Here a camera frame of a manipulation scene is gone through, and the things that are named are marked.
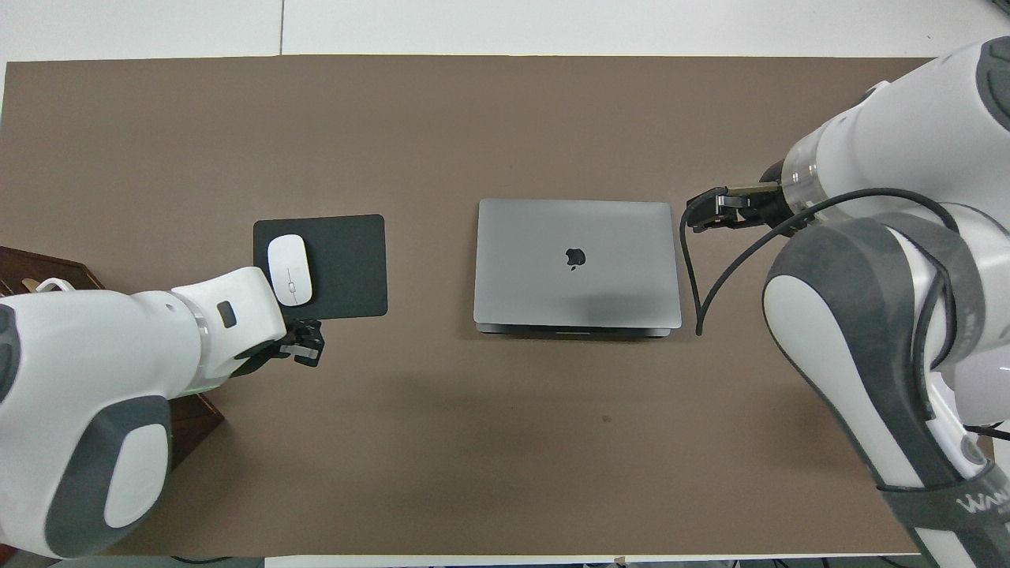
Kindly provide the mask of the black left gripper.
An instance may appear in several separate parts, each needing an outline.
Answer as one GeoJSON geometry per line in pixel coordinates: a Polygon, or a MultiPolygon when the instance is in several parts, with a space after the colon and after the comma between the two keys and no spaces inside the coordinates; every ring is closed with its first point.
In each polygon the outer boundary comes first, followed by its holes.
{"type": "Polygon", "coordinates": [[[289,321],[284,337],[255,346],[249,358],[231,373],[231,377],[252,374],[273,359],[292,358],[296,363],[315,368],[319,364],[325,341],[318,319],[293,319],[289,321]]]}

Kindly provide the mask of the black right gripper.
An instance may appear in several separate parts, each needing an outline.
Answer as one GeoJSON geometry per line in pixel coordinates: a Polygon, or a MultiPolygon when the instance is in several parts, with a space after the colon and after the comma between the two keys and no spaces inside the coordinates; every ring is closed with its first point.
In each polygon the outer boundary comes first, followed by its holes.
{"type": "MultiPolygon", "coordinates": [[[[775,182],[780,186],[784,163],[780,159],[769,166],[762,173],[760,182],[775,182]]],[[[715,187],[686,202],[686,225],[692,231],[737,230],[755,226],[776,229],[794,214],[780,187],[775,191],[762,193],[758,197],[758,204],[750,205],[747,195],[732,195],[726,186],[715,187]],[[752,215],[747,215],[747,210],[743,210],[748,207],[752,215]]]]}

